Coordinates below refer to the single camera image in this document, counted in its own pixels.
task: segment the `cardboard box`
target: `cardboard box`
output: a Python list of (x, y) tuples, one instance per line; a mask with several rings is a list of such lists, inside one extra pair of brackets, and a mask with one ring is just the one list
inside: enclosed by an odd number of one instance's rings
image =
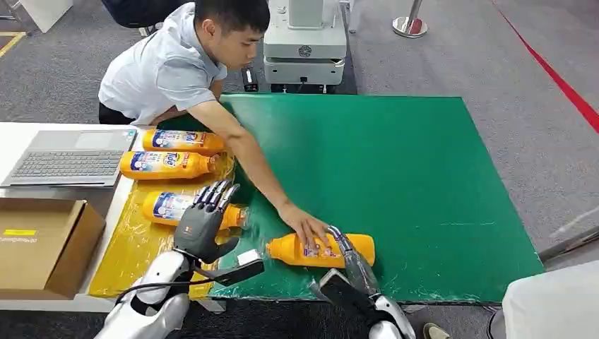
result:
[(73, 299), (104, 226), (86, 201), (0, 198), (0, 299)]

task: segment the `red line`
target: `red line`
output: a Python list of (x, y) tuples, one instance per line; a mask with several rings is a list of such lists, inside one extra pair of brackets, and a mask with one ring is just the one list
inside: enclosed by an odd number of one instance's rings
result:
[(512, 30), (518, 35), (526, 49), (533, 55), (533, 57), (537, 60), (539, 65), (545, 69), (547, 74), (553, 79), (553, 81), (557, 84), (560, 90), (566, 95), (566, 97), (572, 102), (572, 104), (576, 107), (576, 109), (582, 114), (584, 119), (595, 129), (597, 133), (599, 133), (599, 114), (593, 109), (593, 107), (586, 102), (559, 74), (546, 62), (543, 57), (538, 54), (522, 37), (522, 35), (518, 32), (518, 30), (511, 24), (508, 18), (503, 14), (502, 10), (499, 9), (497, 4), (491, 0), (493, 6), (498, 10), (499, 14), (501, 14), (508, 25)]

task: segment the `white cloth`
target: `white cloth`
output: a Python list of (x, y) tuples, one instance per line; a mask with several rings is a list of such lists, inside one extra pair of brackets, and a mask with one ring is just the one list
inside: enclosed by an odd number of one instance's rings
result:
[(108, 66), (98, 99), (104, 106), (149, 124), (172, 106), (179, 111), (215, 100), (214, 80), (227, 76), (204, 52), (194, 29), (195, 3), (179, 7), (163, 26)]
[(599, 261), (509, 284), (507, 339), (599, 338)]

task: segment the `light blue shirt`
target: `light blue shirt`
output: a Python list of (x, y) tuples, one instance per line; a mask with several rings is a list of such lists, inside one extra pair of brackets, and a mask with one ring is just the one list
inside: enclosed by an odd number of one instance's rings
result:
[(98, 93), (102, 104), (135, 119), (132, 124), (149, 124), (172, 106), (182, 111), (216, 100), (209, 87), (227, 77), (227, 67), (204, 52), (195, 7), (179, 7), (157, 32), (110, 63)]

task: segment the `bottle label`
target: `bottle label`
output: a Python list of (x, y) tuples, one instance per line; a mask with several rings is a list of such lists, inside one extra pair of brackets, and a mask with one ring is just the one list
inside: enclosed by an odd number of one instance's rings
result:
[(181, 220), (185, 210), (193, 203), (193, 196), (162, 192), (154, 203), (153, 214), (161, 219)]
[(325, 248), (321, 254), (321, 247), (319, 244), (316, 244), (315, 249), (308, 249), (307, 247), (304, 247), (304, 256), (309, 258), (315, 258), (317, 256), (327, 256), (329, 258), (339, 257), (339, 255), (335, 254), (335, 252), (333, 252), (333, 250), (330, 248)]
[[(162, 166), (174, 168), (177, 166), (181, 153), (135, 152), (131, 157), (131, 170), (137, 172), (159, 171)], [(189, 154), (185, 153), (183, 168), (187, 166)]]
[(157, 129), (152, 137), (152, 146), (156, 148), (177, 148), (185, 144), (204, 146), (206, 132), (165, 131)]

